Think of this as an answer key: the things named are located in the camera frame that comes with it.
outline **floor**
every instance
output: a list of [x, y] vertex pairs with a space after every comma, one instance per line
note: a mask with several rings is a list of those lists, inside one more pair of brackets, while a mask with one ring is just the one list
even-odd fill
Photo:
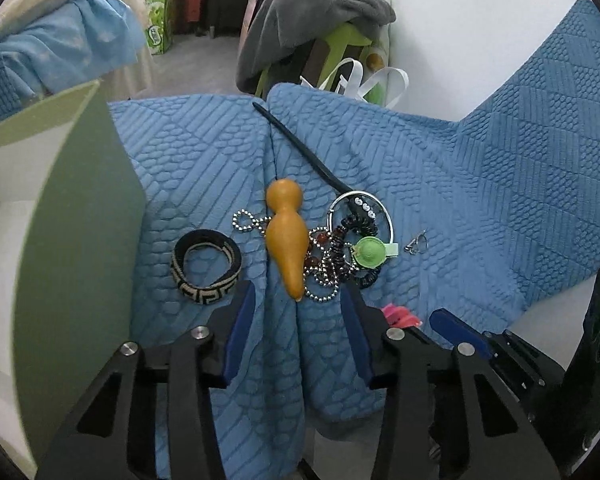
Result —
[[[379, 433], [379, 418], [377, 424], [372, 422], [363, 431], [348, 434], [346, 441], [329, 440], [315, 431], [314, 455], [305, 448], [305, 459], [320, 480], [369, 480]], [[284, 480], [304, 479], [296, 472]]]
[[174, 36], [170, 49], [154, 56], [154, 87], [140, 97], [239, 94], [235, 86], [238, 37]]

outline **white box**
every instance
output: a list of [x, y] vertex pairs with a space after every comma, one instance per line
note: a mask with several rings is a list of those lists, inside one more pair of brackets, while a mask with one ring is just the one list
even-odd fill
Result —
[[98, 86], [0, 123], [0, 443], [30, 478], [128, 337], [145, 198]]

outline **green clip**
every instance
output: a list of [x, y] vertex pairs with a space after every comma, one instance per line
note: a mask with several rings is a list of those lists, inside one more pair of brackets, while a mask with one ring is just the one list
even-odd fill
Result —
[[384, 244], [384, 251], [388, 258], [393, 258], [398, 255], [398, 244]]
[[360, 266], [375, 269], [386, 260], [386, 248], [387, 245], [382, 243], [382, 240], [375, 236], [366, 236], [360, 238], [358, 243], [353, 246], [353, 257]]

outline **white bag strap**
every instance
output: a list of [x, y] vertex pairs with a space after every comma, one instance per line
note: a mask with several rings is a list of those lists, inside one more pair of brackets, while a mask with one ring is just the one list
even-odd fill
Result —
[[[385, 105], [385, 108], [392, 110], [395, 105], [400, 102], [403, 98], [404, 94], [409, 87], [409, 76], [407, 73], [393, 66], [386, 66], [375, 72], [369, 79], [366, 80], [364, 84], [362, 84], [362, 76], [363, 76], [363, 68], [362, 63], [360, 63], [357, 59], [353, 59], [352, 57], [347, 57], [343, 59], [336, 65], [331, 73], [328, 75], [327, 79], [325, 79], [322, 84], [318, 87], [318, 90], [326, 90], [327, 84], [330, 81], [331, 77], [335, 75], [338, 69], [346, 65], [348, 63], [353, 63], [353, 68], [351, 69], [351, 74], [349, 75], [349, 79], [347, 80], [343, 75], [340, 76], [340, 81], [338, 81], [338, 86], [336, 87], [336, 94], [340, 94], [342, 90], [344, 90], [344, 97], [350, 97], [352, 99], [357, 99], [358, 101], [363, 101], [365, 95], [379, 82], [382, 82], [384, 78], [388, 78], [391, 73], [398, 73], [402, 78], [403, 89], [402, 91], [392, 99], [389, 104]], [[300, 85], [308, 86], [313, 88], [311, 83], [309, 83], [304, 77], [300, 77]]]
[[[352, 57], [346, 57], [345, 59], [343, 59], [341, 62], [339, 62], [336, 65], [336, 68], [334, 68], [331, 73], [327, 76], [327, 78], [322, 82], [322, 84], [320, 86], [318, 86], [318, 90], [326, 90], [327, 89], [327, 84], [329, 83], [330, 79], [336, 75], [336, 73], [338, 72], [338, 69], [346, 64], [349, 63], [353, 63], [353, 68], [351, 69], [351, 74], [349, 75], [349, 80], [347, 81], [346, 79], [344, 79], [343, 76], [340, 76], [340, 81], [338, 82], [338, 86], [336, 87], [336, 94], [339, 94], [340, 91], [342, 89], [344, 89], [344, 93], [342, 95], [344, 95], [345, 97], [351, 97], [352, 99], [359, 99], [358, 97], [358, 89], [360, 88], [360, 85], [362, 84], [362, 75], [363, 75], [363, 69], [362, 69], [362, 63], [360, 63], [357, 59], [353, 59]], [[311, 88], [312, 85], [311, 83], [309, 83], [304, 77], [300, 76], [300, 86], [309, 86]]]
[[409, 76], [401, 68], [396, 68], [395, 66], [385, 66], [384, 68], [381, 68], [365, 81], [358, 89], [358, 93], [360, 96], [364, 97], [374, 86], [376, 86], [376, 83], [381, 82], [384, 78], [388, 79], [392, 73], [399, 74], [402, 79], [402, 91], [392, 99], [391, 102], [384, 105], [385, 108], [393, 110], [395, 105], [397, 105], [407, 93], [407, 88], [409, 87]]

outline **gray clothing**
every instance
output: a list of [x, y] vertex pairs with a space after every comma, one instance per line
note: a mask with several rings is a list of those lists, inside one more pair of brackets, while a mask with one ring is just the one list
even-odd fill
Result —
[[264, 0], [240, 51], [236, 85], [253, 91], [254, 78], [267, 66], [342, 23], [375, 40], [380, 27], [394, 21], [394, 10], [382, 0]]

